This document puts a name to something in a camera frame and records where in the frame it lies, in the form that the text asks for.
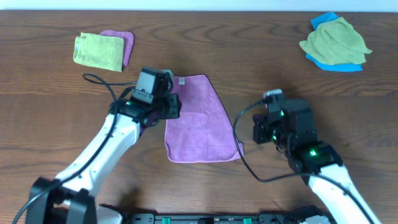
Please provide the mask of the purple microfiber cloth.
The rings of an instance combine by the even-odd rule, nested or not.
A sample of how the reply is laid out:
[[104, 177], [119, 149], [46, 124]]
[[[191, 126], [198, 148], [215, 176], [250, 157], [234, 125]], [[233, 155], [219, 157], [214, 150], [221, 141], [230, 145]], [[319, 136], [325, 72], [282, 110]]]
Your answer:
[[180, 117], [165, 127], [167, 157], [175, 163], [229, 162], [240, 158], [233, 127], [206, 75], [175, 77], [173, 93], [182, 103]]

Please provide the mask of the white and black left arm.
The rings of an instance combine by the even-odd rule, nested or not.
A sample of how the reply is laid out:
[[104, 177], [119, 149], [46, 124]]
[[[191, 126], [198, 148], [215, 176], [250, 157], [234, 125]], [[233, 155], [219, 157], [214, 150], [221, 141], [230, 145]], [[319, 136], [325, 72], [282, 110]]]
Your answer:
[[29, 201], [17, 213], [26, 223], [125, 223], [128, 217], [112, 206], [97, 206], [101, 186], [123, 154], [144, 130], [161, 120], [177, 119], [182, 107], [172, 93], [170, 70], [142, 68], [135, 86], [113, 96], [103, 126], [83, 152], [52, 180], [38, 178]]

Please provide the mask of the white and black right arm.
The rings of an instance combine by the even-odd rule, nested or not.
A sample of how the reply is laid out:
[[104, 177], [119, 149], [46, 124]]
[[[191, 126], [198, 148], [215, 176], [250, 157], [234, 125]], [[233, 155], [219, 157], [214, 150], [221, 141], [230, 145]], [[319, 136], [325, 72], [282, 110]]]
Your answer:
[[301, 175], [337, 223], [379, 223], [332, 145], [318, 138], [308, 101], [288, 100], [272, 90], [260, 101], [266, 114], [253, 116], [253, 140], [273, 142], [295, 174]]

